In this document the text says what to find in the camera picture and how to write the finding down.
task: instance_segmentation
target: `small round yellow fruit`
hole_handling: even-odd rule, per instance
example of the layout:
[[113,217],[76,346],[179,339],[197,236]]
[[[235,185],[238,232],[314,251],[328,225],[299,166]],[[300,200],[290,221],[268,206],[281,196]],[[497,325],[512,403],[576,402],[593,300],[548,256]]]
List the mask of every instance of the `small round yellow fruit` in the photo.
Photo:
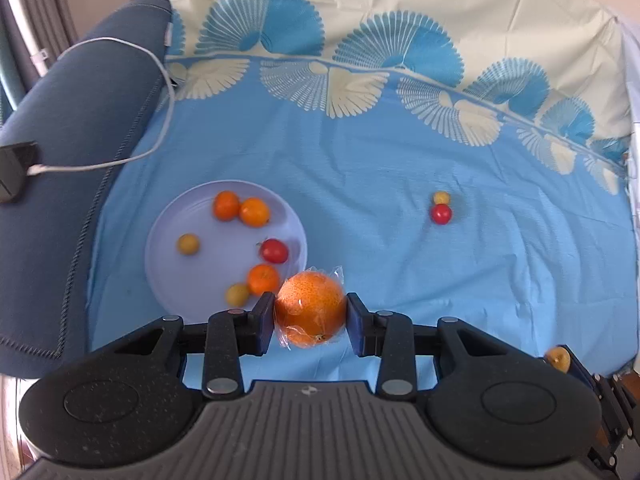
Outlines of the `small round yellow fruit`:
[[434,204],[445,204],[449,205],[451,202],[451,195],[446,191],[436,191],[433,194],[433,203]]
[[176,247],[180,254],[191,256],[200,250],[200,239],[193,233],[187,233],[178,238]]
[[250,294],[246,283],[236,283],[226,290],[225,300],[229,305],[239,308],[244,306]]
[[560,370],[563,374],[569,371],[571,366],[571,356],[565,348],[555,346],[545,353],[545,361],[552,365],[556,370]]

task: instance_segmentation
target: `red tomato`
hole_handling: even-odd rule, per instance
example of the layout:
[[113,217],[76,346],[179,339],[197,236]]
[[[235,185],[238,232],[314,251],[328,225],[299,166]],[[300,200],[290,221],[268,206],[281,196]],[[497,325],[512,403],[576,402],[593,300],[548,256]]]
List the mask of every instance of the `red tomato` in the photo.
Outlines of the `red tomato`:
[[451,208],[446,204],[436,204],[431,208],[431,220],[438,225],[449,223],[451,216]]
[[289,250],[280,240],[269,238],[262,242],[260,256],[269,263],[283,264],[289,257]]

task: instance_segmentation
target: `white cable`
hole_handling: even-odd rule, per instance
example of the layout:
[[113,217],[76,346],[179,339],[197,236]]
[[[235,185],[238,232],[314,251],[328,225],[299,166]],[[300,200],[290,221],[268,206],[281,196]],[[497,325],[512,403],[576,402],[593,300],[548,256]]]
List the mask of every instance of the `white cable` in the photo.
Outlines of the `white cable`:
[[174,91],[174,86],[172,85],[171,77],[169,76],[169,73],[164,68],[164,66],[162,65],[162,62],[158,59],[156,54],[154,54],[150,50],[147,50],[143,46],[139,46],[138,44],[135,44],[135,43],[130,43],[129,41],[120,40],[119,38],[104,37],[104,38],[93,38],[92,40],[84,40],[84,41],[81,41],[80,43],[76,43],[72,47],[65,50],[60,57],[64,56],[67,52],[70,52],[71,50],[81,45],[84,45],[87,43],[93,43],[94,41],[103,41],[103,40],[115,41],[116,43],[129,45],[129,46],[132,46],[133,48],[141,50],[145,54],[149,55],[151,59],[154,60],[154,62],[160,69],[162,76],[164,76],[164,81],[166,82],[166,89],[169,92],[169,106],[166,111],[166,116],[164,117],[164,123],[162,124],[162,129],[160,130],[160,133],[158,134],[158,138],[156,139],[156,143],[153,145],[153,147],[150,150],[148,150],[145,153],[140,153],[140,155],[131,156],[129,158],[123,158],[121,160],[113,160],[111,162],[104,162],[102,164],[92,164],[90,166],[44,166],[42,164],[36,164],[34,166],[31,166],[27,170],[27,175],[37,175],[37,174],[49,173],[53,171],[65,172],[65,173],[75,172],[75,171],[93,171],[93,170],[101,170],[103,168],[111,168],[112,166],[120,166],[121,164],[126,164],[127,162],[133,162],[134,160],[140,160],[141,158],[144,158],[147,155],[151,155],[155,150],[157,150],[160,147],[160,144],[162,144],[162,142],[164,141],[167,131],[169,130],[169,124],[171,123],[171,118],[174,114],[175,91]]

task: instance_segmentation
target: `plate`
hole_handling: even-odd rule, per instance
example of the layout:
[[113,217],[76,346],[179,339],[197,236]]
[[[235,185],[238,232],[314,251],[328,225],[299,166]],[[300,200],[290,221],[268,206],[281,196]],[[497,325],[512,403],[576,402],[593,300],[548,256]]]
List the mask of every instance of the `plate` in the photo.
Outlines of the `plate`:
[[[231,190],[245,200],[250,196],[266,202],[271,219],[265,227],[248,227],[239,219],[221,222],[211,206],[216,195]],[[175,247],[185,233],[200,238],[193,256]],[[164,309],[187,323],[204,323],[209,316],[229,308],[225,292],[245,282],[248,271],[265,263],[258,254],[260,243],[277,238],[289,248],[289,259],[275,265],[280,279],[306,267],[306,235],[298,215],[281,197],[263,186],[241,180],[217,180],[196,186],[173,200],[156,219],[146,239],[145,272],[155,297]],[[245,308],[252,308],[252,296]]]

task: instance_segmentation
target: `orange wrapped in plastic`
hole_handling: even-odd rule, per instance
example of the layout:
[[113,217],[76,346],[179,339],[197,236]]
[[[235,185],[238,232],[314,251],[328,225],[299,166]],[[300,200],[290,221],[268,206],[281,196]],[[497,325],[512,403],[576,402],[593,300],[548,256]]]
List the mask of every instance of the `orange wrapped in plastic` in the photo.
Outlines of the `orange wrapped in plastic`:
[[346,312],[342,269],[331,275],[315,269],[299,272],[284,282],[276,297],[280,344],[309,348],[325,343],[344,326]]

